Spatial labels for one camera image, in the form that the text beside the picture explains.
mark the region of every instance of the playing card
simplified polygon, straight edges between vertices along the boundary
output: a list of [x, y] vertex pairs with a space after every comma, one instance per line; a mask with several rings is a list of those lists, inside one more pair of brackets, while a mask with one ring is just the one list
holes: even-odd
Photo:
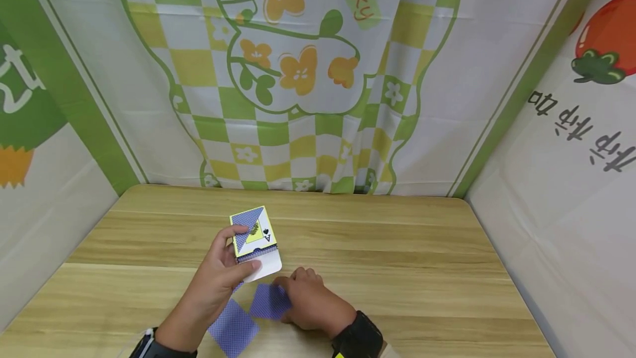
[[282, 262], [276, 237], [264, 206], [230, 216], [231, 224], [250, 227], [250, 231], [234, 236], [234, 253], [238, 262], [258, 260], [261, 267], [244, 282], [267, 277], [280, 271]]
[[208, 328], [208, 332], [227, 358], [236, 358], [254, 340], [259, 328], [256, 322], [233, 299]]
[[256, 318], [280, 320], [290, 308], [292, 303], [282, 287], [261, 283], [256, 288], [250, 315]]

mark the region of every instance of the watch strap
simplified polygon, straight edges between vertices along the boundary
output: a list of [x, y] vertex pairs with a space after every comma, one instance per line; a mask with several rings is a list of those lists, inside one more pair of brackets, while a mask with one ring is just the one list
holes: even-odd
[[334, 357], [378, 358], [384, 344], [380, 329], [363, 312], [332, 341]]

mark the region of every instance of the wooden table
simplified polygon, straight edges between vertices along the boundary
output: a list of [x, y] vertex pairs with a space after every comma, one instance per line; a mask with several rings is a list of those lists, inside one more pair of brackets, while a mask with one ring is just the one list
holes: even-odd
[[[136, 186], [0, 337], [0, 357], [115, 358], [179, 300], [227, 216], [264, 204], [282, 273], [311, 266], [407, 357], [554, 357], [467, 203], [453, 198]], [[260, 282], [271, 282], [273, 276]], [[256, 283], [234, 295], [249, 309]], [[256, 319], [241, 357], [331, 356]], [[225, 357], [206, 336], [199, 356]]]

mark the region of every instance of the purple playing card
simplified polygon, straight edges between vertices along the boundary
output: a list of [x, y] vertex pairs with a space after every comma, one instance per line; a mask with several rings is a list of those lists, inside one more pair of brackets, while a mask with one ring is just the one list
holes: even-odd
[[283, 288], [261, 283], [256, 288], [250, 315], [256, 318], [280, 320], [289, 308], [292, 308], [292, 303]]
[[238, 357], [254, 340], [258, 330], [256, 322], [233, 299], [230, 299], [221, 315], [208, 328], [227, 358]]
[[[246, 227], [250, 227], [250, 231], [252, 227], [256, 224], [256, 220], [258, 220], [258, 216], [263, 212], [263, 207], [257, 207], [252, 210], [248, 210], [244, 213], [239, 213], [231, 216], [232, 224], [237, 225], [245, 225]], [[245, 241], [247, 237], [250, 235], [250, 232], [246, 232], [244, 234], [238, 234], [236, 236], [237, 241], [237, 252], [240, 252], [240, 249], [245, 245]]]

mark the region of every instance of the hand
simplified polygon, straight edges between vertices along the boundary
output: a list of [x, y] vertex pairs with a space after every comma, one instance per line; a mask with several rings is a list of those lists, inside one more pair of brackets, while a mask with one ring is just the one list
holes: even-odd
[[333, 339], [356, 319], [355, 308], [326, 288], [312, 269], [298, 267], [289, 278], [276, 278], [273, 284], [282, 286], [291, 300], [292, 308], [282, 317], [286, 324], [322, 330]]
[[248, 231], [249, 227], [232, 225], [217, 234], [183, 297], [155, 332], [159, 344], [177, 351], [193, 352], [198, 348], [234, 288], [261, 266], [260, 261], [238, 265], [234, 245], [227, 245], [229, 238]]

